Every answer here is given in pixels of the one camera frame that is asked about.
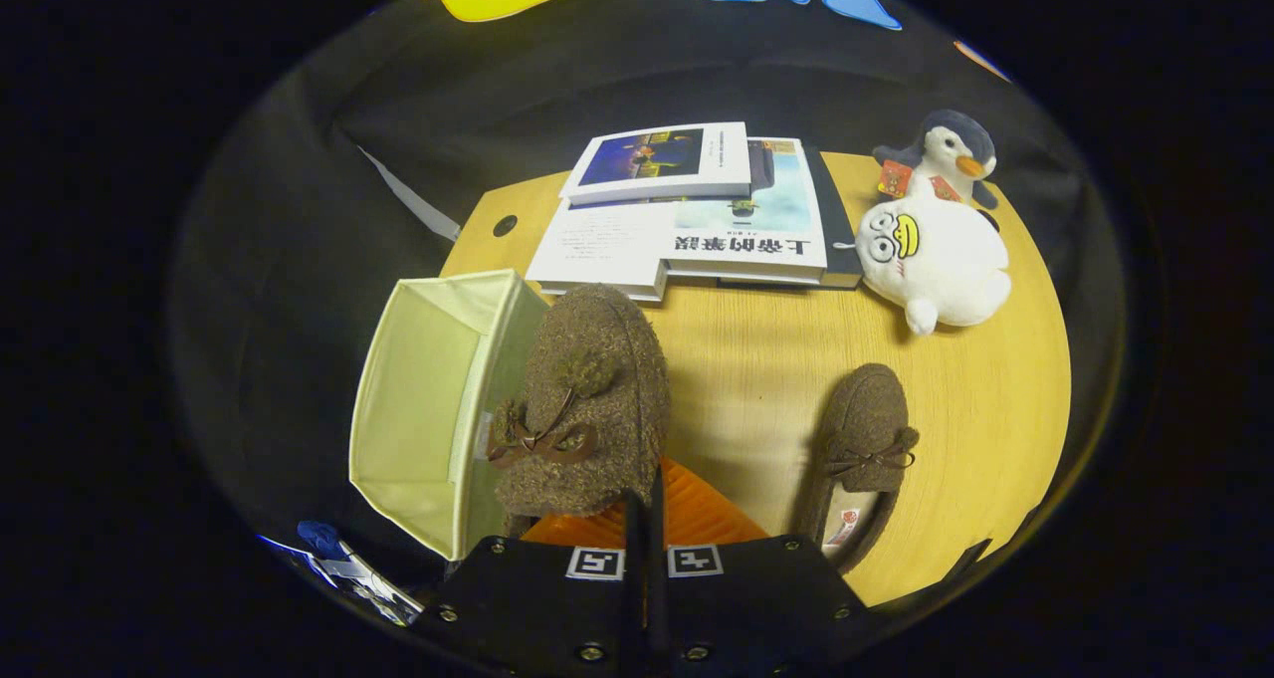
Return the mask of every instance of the book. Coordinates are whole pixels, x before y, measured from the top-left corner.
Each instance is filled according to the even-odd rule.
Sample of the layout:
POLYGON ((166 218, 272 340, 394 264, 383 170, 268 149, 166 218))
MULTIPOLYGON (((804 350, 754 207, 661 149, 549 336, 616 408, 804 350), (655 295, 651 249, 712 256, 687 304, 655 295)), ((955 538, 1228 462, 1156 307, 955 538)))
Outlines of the book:
POLYGON ((562 185, 571 205, 669 196, 747 196, 743 124, 669 125, 591 139, 562 185))
POLYGON ((763 157, 772 170, 769 184, 733 200, 675 203, 661 252, 668 274, 819 284, 827 250, 801 143, 768 138, 748 143, 752 155, 763 157))
POLYGON ((748 139, 764 178, 734 198, 561 200, 526 279, 545 293, 604 283, 660 302, 669 275, 722 284, 856 288, 861 266, 831 173, 799 139, 748 139))
POLYGON ((666 233, 664 209, 669 206, 673 203, 571 206, 568 200, 559 201, 526 279, 545 293, 603 283, 633 301, 661 301, 668 266, 650 240, 666 233))
POLYGON ((856 289, 862 282, 862 261, 854 250, 854 228, 841 201, 828 171, 827 162, 819 148, 805 147, 805 162, 814 180, 814 194, 818 196, 818 215, 823 220, 823 252, 827 257, 827 270, 819 282, 824 288, 856 289))

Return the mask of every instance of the slipper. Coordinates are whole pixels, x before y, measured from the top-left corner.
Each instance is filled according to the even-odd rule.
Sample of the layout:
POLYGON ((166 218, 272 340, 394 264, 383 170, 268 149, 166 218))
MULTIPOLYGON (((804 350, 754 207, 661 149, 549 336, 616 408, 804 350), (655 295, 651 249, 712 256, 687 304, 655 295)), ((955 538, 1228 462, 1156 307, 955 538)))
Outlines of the slipper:
POLYGON ((898 502, 920 435, 907 426, 907 399, 883 364, 842 379, 828 401, 796 511, 794 533, 823 547, 841 573, 864 559, 898 502))
POLYGON ((591 516, 624 489, 648 505, 668 423, 668 366, 640 307, 605 284, 564 293, 527 357, 526 396, 492 423, 487 459, 503 470, 506 526, 591 516))

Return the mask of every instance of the light green fabric bin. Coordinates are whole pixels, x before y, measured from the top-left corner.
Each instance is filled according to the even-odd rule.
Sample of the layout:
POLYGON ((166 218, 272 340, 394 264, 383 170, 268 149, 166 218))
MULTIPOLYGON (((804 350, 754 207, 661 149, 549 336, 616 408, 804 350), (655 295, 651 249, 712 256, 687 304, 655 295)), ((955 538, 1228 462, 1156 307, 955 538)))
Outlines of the light green fabric bin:
POLYGON ((349 479, 448 561, 502 529, 487 427, 522 390, 548 305, 515 270, 399 280, 354 400, 349 479))

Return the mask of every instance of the round wooden table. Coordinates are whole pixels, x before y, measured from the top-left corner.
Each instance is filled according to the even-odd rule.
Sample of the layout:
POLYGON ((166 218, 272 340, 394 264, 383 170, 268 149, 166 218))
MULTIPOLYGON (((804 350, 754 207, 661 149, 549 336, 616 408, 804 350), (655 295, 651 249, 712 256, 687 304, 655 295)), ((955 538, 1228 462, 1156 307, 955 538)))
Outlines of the round wooden table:
MULTIPOLYGON (((823 153, 823 161, 857 228, 877 201, 880 167, 846 153, 823 153)), ((442 275, 502 266, 526 274, 566 175, 484 194, 442 275), (511 229, 501 226, 510 215, 517 218, 511 229)), ((990 539, 982 556, 1003 547, 1041 502, 1066 436, 1061 307, 1031 234, 990 187, 1000 198, 991 215, 1009 250, 1013 293, 976 328, 939 325, 913 338, 901 307, 866 287, 727 289, 673 278, 662 305, 643 307, 668 357, 668 455, 773 534, 790 528, 833 384, 868 362, 898 375, 920 445, 880 540, 846 576, 869 607, 940 581, 982 540, 990 539)))

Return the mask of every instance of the red tag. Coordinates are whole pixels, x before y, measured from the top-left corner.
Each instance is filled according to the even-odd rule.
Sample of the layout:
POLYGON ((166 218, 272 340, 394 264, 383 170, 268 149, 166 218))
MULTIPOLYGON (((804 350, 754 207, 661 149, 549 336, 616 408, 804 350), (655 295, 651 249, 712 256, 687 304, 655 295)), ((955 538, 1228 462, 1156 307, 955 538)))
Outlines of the red tag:
POLYGON ((902 198, 907 192, 907 184, 911 182, 911 168, 902 162, 885 161, 880 166, 880 184, 878 191, 888 196, 902 198))
POLYGON ((959 194, 956 192, 956 189, 950 187, 947 180, 943 180, 941 175, 934 175, 933 178, 929 178, 929 182, 934 185, 934 194, 936 194, 939 200, 961 201, 959 194))

